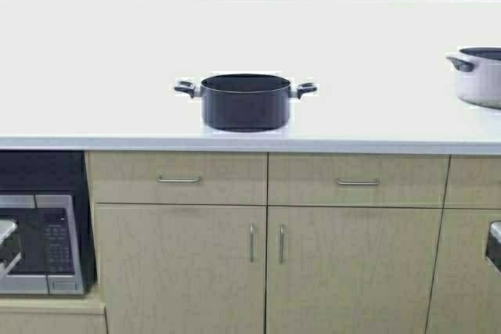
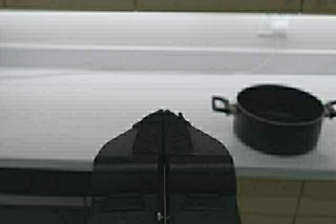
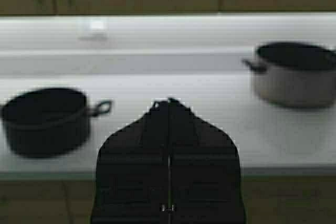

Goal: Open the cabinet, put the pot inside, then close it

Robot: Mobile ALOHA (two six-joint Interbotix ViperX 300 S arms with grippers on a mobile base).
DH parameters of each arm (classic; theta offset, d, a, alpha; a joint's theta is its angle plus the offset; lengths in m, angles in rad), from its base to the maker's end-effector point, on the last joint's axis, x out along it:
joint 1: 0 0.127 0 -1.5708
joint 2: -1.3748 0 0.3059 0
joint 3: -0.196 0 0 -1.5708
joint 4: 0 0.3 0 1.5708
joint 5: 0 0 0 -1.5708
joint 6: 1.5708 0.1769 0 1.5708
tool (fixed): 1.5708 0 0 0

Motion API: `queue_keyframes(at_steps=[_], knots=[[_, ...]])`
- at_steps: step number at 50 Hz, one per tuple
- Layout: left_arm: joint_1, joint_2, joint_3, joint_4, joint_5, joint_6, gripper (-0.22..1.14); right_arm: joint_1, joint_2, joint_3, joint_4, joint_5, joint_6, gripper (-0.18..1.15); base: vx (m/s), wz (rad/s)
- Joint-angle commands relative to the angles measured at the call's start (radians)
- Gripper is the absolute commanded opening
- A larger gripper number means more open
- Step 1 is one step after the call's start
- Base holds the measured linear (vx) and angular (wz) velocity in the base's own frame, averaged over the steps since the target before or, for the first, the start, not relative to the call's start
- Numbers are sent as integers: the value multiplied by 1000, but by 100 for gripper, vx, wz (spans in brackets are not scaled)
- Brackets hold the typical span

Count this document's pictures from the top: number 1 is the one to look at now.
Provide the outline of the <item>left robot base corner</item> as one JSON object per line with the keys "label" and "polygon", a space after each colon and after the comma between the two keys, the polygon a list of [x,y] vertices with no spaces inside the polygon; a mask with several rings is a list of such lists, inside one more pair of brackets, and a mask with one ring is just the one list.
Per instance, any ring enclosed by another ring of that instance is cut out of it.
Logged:
{"label": "left robot base corner", "polygon": [[4,279],[21,259],[22,246],[15,221],[1,220],[1,279]]}

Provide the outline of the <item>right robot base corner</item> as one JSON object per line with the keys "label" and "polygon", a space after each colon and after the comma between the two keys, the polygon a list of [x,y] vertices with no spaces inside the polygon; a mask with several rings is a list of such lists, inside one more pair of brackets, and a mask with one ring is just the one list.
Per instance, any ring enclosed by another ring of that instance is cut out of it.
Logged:
{"label": "right robot base corner", "polygon": [[488,239],[485,249],[485,257],[497,271],[501,271],[501,235],[500,221],[494,221],[490,224]]}

